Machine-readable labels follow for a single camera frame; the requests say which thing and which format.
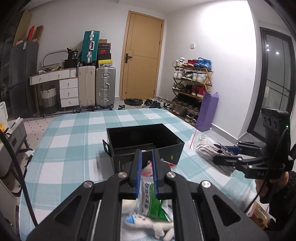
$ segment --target screw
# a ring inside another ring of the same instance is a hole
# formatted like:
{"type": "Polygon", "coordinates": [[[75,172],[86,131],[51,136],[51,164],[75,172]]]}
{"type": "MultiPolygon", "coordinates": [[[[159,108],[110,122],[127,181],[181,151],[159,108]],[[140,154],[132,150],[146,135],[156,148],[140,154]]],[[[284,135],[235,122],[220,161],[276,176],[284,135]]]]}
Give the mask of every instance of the screw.
{"type": "Polygon", "coordinates": [[[91,181],[86,181],[86,182],[83,183],[83,186],[85,188],[91,188],[92,187],[92,182],[91,181]]]}
{"type": "Polygon", "coordinates": [[[174,178],[175,176],[176,176],[176,173],[174,173],[174,172],[167,173],[167,177],[169,177],[169,178],[174,178]]]}
{"type": "Polygon", "coordinates": [[[211,186],[211,183],[210,183],[209,181],[203,181],[203,182],[202,182],[202,186],[203,186],[204,188],[209,188],[209,187],[211,186]]]}
{"type": "Polygon", "coordinates": [[[118,176],[119,176],[120,178],[125,178],[125,177],[127,177],[128,175],[127,175],[126,172],[120,172],[120,173],[118,173],[118,176]]]}

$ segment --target refrigerator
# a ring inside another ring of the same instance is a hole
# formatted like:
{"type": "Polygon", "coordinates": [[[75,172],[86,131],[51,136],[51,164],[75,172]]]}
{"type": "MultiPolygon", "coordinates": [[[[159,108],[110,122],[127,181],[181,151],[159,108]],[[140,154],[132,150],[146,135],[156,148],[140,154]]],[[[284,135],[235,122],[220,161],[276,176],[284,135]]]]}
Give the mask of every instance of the refrigerator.
{"type": "Polygon", "coordinates": [[[13,46],[9,59],[9,93],[13,117],[27,118],[36,113],[30,75],[37,71],[39,44],[30,40],[13,46]]]}

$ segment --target person's hand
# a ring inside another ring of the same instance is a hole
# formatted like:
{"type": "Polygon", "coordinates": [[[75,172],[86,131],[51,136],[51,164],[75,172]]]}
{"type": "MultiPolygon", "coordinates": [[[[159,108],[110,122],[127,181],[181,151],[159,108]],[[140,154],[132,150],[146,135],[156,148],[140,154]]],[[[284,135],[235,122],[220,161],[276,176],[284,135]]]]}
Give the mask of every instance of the person's hand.
{"type": "MultiPolygon", "coordinates": [[[[289,173],[284,172],[280,179],[269,180],[269,181],[270,181],[270,183],[276,183],[277,184],[275,192],[278,192],[278,191],[282,190],[287,185],[288,180],[289,180],[289,173]]],[[[258,193],[260,188],[262,187],[262,185],[264,183],[264,180],[256,179],[255,182],[256,182],[256,191],[258,193]]],[[[261,190],[259,196],[264,197],[267,194],[267,192],[268,192],[268,187],[267,187],[267,185],[265,183],[265,185],[264,185],[263,189],[261,190]]]]}

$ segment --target ceiling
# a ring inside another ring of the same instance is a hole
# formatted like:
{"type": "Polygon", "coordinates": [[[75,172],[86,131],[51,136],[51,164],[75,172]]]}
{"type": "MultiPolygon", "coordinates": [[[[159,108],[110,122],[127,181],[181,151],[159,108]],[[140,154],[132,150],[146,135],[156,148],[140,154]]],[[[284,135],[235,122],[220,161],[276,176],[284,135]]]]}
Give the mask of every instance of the ceiling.
{"type": "MultiPolygon", "coordinates": [[[[52,0],[31,0],[25,7],[25,9],[30,10],[41,4],[49,2],[52,0]]],[[[196,4],[210,2],[214,0],[106,0],[113,1],[120,4],[127,4],[135,7],[141,7],[149,10],[153,10],[160,13],[169,13],[177,11],[178,9],[183,9],[196,4]]]]}

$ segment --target wall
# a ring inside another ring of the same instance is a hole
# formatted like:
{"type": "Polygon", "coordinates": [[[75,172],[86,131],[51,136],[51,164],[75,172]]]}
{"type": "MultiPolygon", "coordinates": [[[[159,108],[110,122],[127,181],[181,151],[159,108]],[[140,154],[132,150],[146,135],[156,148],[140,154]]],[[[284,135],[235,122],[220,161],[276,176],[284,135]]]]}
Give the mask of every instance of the wall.
{"type": "MultiPolygon", "coordinates": [[[[111,43],[113,66],[117,71],[115,96],[119,96],[121,55],[129,10],[166,19],[166,16],[161,13],[105,0],[53,0],[33,8],[30,10],[33,14],[30,26],[44,26],[39,41],[37,68],[41,69],[41,61],[47,53],[76,46],[83,41],[85,31],[99,30],[100,39],[108,39],[108,42],[111,43]]],[[[166,22],[157,95],[163,64],[165,35],[166,22]]]]}
{"type": "MultiPolygon", "coordinates": [[[[258,23],[260,27],[269,28],[292,37],[290,31],[286,27],[283,20],[267,2],[265,2],[264,0],[248,0],[248,3],[253,13],[254,23],[258,23]]],[[[260,29],[258,28],[256,28],[256,36],[260,36],[260,29]]],[[[296,41],[293,38],[292,38],[292,41],[294,45],[294,51],[296,53],[296,41]]],[[[257,61],[257,69],[260,69],[260,70],[262,69],[262,58],[258,59],[257,61]]],[[[255,80],[254,86],[258,86],[258,89],[259,89],[260,80],[261,78],[259,79],[256,78],[255,80]]],[[[257,90],[257,95],[255,94],[252,96],[252,99],[251,99],[252,103],[256,103],[257,96],[258,96],[258,90],[257,90]]],[[[246,123],[244,125],[244,128],[241,131],[241,135],[243,135],[247,131],[248,125],[250,123],[251,117],[254,112],[254,108],[255,108],[255,104],[250,105],[250,109],[246,118],[246,123]]],[[[294,144],[296,142],[296,131],[295,131],[296,130],[296,105],[295,104],[293,107],[290,121],[291,121],[291,142],[294,144]]]]}
{"type": "Polygon", "coordinates": [[[212,61],[219,103],[213,124],[238,138],[246,118],[256,72],[256,36],[246,0],[196,5],[167,16],[165,58],[159,95],[172,99],[173,60],[203,57],[212,61]]]}

